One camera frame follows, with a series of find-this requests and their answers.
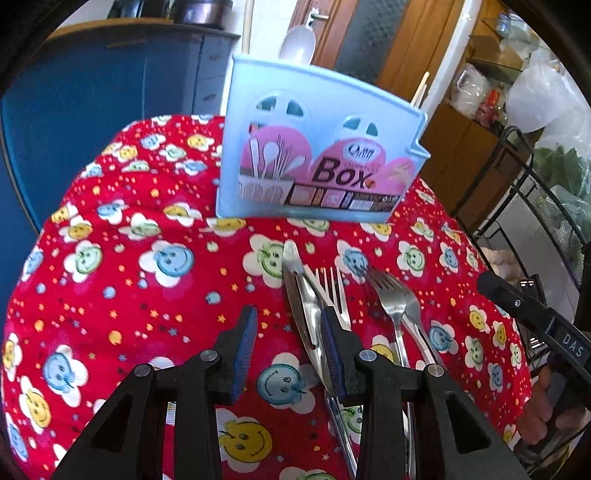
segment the red tablecloth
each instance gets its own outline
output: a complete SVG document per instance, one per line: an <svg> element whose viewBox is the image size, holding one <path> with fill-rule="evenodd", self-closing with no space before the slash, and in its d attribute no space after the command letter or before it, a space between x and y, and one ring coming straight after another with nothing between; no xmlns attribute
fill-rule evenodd
<svg viewBox="0 0 591 480"><path fill-rule="evenodd" d="M476 292L483 262L428 185L417 179L387 225L218 220L223 122L163 116L128 126L46 222L8 306L2 356L10 440L27 475L51 475L135 365L182 363L251 304L258 337L246 388L217 411L224 477L345 480L323 389L284 301L286 239L312 268L338 268L353 330L390 358L392 323L361 271L369 264L405 281L449 371L509 440L531 388L515 323ZM421 368L408 335L405 343ZM357 412L343 415L358 443Z"/></svg>

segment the light blue plastic box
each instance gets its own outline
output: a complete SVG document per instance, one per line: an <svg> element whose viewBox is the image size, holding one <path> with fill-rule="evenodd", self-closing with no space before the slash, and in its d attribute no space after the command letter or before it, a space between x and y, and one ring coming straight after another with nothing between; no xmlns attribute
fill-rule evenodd
<svg viewBox="0 0 591 480"><path fill-rule="evenodd" d="M269 101L274 105L271 110L265 109ZM427 115L405 100L331 70L235 56L224 127L217 216L385 223L391 212L280 205L244 200L239 195L241 155L249 141L251 124L299 130L310 143L316 159L338 138L343 138L344 125L350 125L352 119L359 119L360 127L378 134L372 138L384 147L388 161L408 157L415 165L415 172L419 172L430 156L418 143ZM362 135L366 136L366 132L350 132L352 138Z"/></svg>

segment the wooden door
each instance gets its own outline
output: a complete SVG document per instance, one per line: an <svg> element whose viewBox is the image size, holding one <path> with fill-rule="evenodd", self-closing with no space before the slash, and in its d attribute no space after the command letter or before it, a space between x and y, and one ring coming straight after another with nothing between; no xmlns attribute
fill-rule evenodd
<svg viewBox="0 0 591 480"><path fill-rule="evenodd" d="M312 59L314 65L327 69L335 65L357 2L358 0L298 0L291 16L290 28L304 25L313 8L319 9L320 15L328 17L326 20L315 20L312 24L316 34L316 52Z"/></svg>
<svg viewBox="0 0 591 480"><path fill-rule="evenodd" d="M329 17L313 24L317 38L314 65L334 67L358 1L361 0L298 0L290 26L304 24L314 7ZM410 100L423 74L430 72L432 79L439 68L463 3L464 0L408 0L376 85Z"/></svg>

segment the green smiley face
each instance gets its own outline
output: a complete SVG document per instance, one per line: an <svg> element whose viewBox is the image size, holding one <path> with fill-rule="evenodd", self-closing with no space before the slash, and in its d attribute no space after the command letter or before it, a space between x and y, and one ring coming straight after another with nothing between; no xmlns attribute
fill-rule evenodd
<svg viewBox="0 0 591 480"><path fill-rule="evenodd" d="M153 223L140 223L139 225L135 225L131 227L131 233L137 236L156 236L160 235L162 231Z"/></svg>
<svg viewBox="0 0 591 480"><path fill-rule="evenodd" d="M99 268L103 261L103 252L99 247L88 247L76 254L76 270L83 275L88 275Z"/></svg>
<svg viewBox="0 0 591 480"><path fill-rule="evenodd" d="M274 278L281 278L281 261L283 259L283 244L269 242L258 251L257 260L262 269Z"/></svg>
<svg viewBox="0 0 591 480"><path fill-rule="evenodd" d="M305 219L302 220L302 222L304 222L304 225L307 227L312 228L313 230L318 230L319 232L326 232L330 226L330 223L328 223L326 220Z"/></svg>
<svg viewBox="0 0 591 480"><path fill-rule="evenodd" d="M404 254L404 259L414 271L420 272L425 269L425 255L417 247L410 247Z"/></svg>

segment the white spoon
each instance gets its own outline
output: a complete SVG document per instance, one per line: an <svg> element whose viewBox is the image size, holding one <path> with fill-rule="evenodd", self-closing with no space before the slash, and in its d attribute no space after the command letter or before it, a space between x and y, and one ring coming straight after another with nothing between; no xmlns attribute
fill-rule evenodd
<svg viewBox="0 0 591 480"><path fill-rule="evenodd" d="M262 171L261 178L265 178L267 168L277 159L277 155L279 155L279 145L275 142L267 142L262 149L262 159L265 161L265 168Z"/></svg>
<svg viewBox="0 0 591 480"><path fill-rule="evenodd" d="M251 138L251 158L252 158L252 175L258 178L258 140Z"/></svg>
<svg viewBox="0 0 591 480"><path fill-rule="evenodd" d="M292 170L295 170L297 167L301 167L305 161L306 161L306 158L303 155L300 155L299 157L294 158L291 161L291 163L287 166L285 171L281 174L281 176L285 175L286 173L291 172Z"/></svg>
<svg viewBox="0 0 591 480"><path fill-rule="evenodd" d="M299 65L309 65L316 49L316 36L310 27L290 28L281 43L279 59Z"/></svg>

